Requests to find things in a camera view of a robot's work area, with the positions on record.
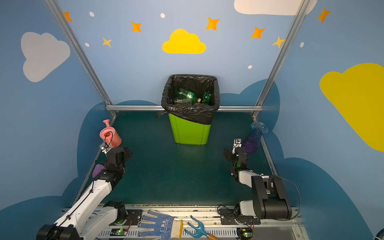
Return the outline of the green plastic bin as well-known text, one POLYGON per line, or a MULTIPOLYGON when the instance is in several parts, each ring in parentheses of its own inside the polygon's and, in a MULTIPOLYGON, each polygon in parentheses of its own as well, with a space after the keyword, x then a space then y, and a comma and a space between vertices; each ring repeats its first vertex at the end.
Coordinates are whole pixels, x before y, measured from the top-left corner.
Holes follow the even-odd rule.
POLYGON ((203 125, 169 114, 175 142, 185 145, 205 145, 208 142, 211 125, 203 125))

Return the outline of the purple pink toy shovel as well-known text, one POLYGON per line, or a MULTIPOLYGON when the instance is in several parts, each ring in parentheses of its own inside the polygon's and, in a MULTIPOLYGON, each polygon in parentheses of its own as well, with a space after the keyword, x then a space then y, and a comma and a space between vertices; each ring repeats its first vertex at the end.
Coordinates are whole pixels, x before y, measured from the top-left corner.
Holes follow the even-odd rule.
POLYGON ((93 170, 93 172, 92 172, 92 178, 95 179, 96 176, 97 176, 101 171, 103 171, 105 168, 106 168, 106 167, 105 167, 104 165, 102 165, 102 164, 97 164, 97 165, 95 165, 95 168, 94 168, 94 170, 93 170))

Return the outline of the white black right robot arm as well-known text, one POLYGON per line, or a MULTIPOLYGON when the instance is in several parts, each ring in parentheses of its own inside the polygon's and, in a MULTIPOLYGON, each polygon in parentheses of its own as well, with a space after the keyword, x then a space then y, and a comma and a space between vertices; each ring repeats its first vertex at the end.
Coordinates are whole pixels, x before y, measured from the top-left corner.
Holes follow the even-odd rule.
POLYGON ((232 163, 231 176, 252 190, 251 200, 236 204, 237 214, 259 220, 290 220, 292 218, 292 207, 280 177, 257 174, 248 169, 248 152, 244 148, 225 149, 224 158, 232 163))

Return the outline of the right green circuit board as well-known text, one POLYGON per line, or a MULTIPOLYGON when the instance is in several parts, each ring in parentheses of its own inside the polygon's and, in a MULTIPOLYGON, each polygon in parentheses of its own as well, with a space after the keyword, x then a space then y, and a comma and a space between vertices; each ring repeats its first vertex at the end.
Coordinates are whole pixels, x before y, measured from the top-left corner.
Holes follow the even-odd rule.
POLYGON ((237 240, 250 240, 254 236, 254 231, 251 228, 237 228, 237 240))

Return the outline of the teal garden hand rake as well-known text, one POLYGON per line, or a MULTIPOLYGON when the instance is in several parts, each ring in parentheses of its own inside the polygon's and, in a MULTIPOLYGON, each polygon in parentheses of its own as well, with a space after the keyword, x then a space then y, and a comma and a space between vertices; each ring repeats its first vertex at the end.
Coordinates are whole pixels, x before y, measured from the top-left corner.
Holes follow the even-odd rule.
POLYGON ((195 221, 195 222, 198 223, 198 226, 196 227, 196 226, 192 225, 190 222, 187 222, 187 224, 188 224, 191 228, 193 228, 193 229, 195 230, 195 232, 192 233, 192 232, 190 232, 190 231, 188 231, 188 230, 184 230, 184 232, 185 232, 186 234, 192 236, 192 237, 195 238, 195 239, 199 239, 199 238, 205 236, 208 240, 219 240, 219 239, 218 239, 217 237, 215 237, 214 235, 212 235, 212 234, 208 234, 208 233, 205 231, 204 224, 203 224, 201 221, 199 221, 198 219, 194 218, 192 215, 191 215, 190 217, 191 217, 191 219, 192 219, 193 221, 195 221))

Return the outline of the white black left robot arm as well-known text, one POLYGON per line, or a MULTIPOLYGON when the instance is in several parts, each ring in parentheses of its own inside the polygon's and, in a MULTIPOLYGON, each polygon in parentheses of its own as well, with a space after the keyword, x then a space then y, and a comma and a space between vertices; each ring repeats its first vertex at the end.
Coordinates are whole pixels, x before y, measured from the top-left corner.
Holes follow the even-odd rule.
POLYGON ((109 150, 105 167, 94 178, 79 200, 52 225, 44 225, 37 233, 37 240, 94 240, 106 227, 127 220, 125 204, 109 201, 100 213, 89 217, 116 187, 125 173, 125 163, 133 156, 127 147, 109 150))

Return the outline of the green circuit board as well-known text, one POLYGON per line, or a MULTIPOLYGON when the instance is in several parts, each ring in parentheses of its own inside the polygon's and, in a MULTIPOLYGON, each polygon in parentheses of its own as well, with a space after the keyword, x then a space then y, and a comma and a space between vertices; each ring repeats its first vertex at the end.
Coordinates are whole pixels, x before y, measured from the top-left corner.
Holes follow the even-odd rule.
POLYGON ((125 237, 128 234, 128 229, 112 229, 110 237, 125 237))
POLYGON ((254 236, 254 231, 251 228, 237 228, 237 240, 250 240, 254 236))

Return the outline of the blue white knitted glove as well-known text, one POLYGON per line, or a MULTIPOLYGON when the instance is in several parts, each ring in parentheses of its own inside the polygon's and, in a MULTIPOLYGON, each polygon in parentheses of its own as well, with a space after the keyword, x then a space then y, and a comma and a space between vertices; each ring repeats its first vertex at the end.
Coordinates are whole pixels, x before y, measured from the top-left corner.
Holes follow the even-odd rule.
POLYGON ((152 240, 179 240, 183 232, 183 221, 174 217, 149 209, 138 222, 138 238, 152 240))

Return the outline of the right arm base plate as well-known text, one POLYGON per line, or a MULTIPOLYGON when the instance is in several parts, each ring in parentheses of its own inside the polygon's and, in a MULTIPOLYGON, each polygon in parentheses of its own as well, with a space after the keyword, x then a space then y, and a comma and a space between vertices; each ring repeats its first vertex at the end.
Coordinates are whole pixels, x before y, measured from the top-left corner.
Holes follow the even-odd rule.
POLYGON ((260 225, 260 219, 253 216, 241 215, 237 210, 229 208, 218 208, 217 210, 222 225, 260 225))

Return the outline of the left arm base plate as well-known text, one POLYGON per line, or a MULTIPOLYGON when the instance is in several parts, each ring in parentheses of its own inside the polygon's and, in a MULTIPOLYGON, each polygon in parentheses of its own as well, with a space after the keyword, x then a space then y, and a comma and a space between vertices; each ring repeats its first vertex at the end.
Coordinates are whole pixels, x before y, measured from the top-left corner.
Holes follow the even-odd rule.
POLYGON ((142 218, 143 211, 138 209, 126 210, 126 218, 115 223, 117 226, 136 226, 142 218))

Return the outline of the green sprite bottle yellow cap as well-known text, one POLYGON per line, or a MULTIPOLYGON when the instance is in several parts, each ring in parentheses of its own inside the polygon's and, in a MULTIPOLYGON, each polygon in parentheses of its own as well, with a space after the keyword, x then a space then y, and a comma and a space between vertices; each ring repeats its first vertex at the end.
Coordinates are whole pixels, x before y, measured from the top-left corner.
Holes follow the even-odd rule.
POLYGON ((196 103, 198 101, 198 97, 195 93, 185 90, 183 88, 179 88, 176 92, 176 97, 179 99, 186 99, 191 103, 196 103))

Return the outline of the left green circuit board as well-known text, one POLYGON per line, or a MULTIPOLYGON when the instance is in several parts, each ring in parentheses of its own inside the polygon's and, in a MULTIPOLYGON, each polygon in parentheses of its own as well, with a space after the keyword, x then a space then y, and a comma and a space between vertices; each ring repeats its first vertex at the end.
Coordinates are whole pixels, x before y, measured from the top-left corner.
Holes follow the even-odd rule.
POLYGON ((112 229, 110 237, 125 237, 128 234, 128 229, 112 229))

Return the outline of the black bin liner bag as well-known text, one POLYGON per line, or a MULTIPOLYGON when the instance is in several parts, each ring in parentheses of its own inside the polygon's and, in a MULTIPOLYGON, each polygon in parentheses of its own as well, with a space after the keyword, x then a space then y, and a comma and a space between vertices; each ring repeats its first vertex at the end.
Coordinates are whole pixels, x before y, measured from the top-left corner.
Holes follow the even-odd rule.
POLYGON ((163 111, 158 112, 158 118, 164 114, 172 114, 178 118, 198 124, 210 125, 213 116, 220 107, 220 88, 218 79, 208 75, 172 75, 168 78, 161 100, 163 111), (191 91, 198 97, 198 101, 192 105, 176 105, 176 92, 179 88, 191 91), (202 103, 203 94, 206 91, 213 93, 211 105, 202 103))

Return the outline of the purple blue glass vase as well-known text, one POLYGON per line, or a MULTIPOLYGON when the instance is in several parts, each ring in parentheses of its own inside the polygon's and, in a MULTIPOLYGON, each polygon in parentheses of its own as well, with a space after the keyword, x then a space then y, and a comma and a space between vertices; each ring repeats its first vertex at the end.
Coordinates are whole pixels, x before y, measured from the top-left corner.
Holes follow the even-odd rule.
POLYGON ((259 148, 262 136, 267 134, 268 131, 269 130, 264 123, 262 122, 252 123, 251 132, 242 142, 242 147, 250 154, 255 153, 259 148))

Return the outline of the pink plastic watering can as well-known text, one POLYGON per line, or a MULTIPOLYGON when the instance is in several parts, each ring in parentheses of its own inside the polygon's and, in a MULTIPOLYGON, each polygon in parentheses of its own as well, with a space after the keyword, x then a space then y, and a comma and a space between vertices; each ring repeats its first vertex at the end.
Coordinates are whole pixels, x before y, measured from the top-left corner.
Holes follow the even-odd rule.
POLYGON ((110 125, 110 120, 103 120, 103 123, 106 125, 106 127, 100 131, 100 138, 108 147, 119 147, 122 144, 122 139, 115 130, 115 128, 110 125))

